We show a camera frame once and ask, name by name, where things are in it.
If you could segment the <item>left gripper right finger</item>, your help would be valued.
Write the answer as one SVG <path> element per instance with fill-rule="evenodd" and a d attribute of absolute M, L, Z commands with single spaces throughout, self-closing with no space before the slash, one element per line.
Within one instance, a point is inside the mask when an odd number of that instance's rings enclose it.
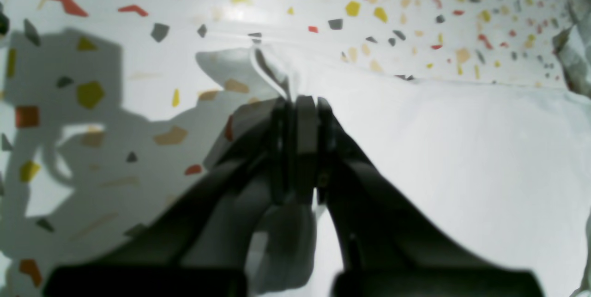
<path fill-rule="evenodd" d="M 316 141 L 316 190 L 344 268 L 332 297 L 540 297 L 532 272 L 504 269 L 441 231 L 387 181 L 328 101 L 295 102 L 297 142 Z"/>

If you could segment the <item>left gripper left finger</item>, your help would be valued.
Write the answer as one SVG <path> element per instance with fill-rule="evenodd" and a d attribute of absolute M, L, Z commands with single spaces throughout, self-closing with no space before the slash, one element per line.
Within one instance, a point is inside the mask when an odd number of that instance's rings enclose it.
<path fill-rule="evenodd" d="M 96 261 L 55 269 L 46 297 L 247 297 L 257 223 L 294 200 L 296 109 L 274 101 L 201 181 L 150 227 Z"/>

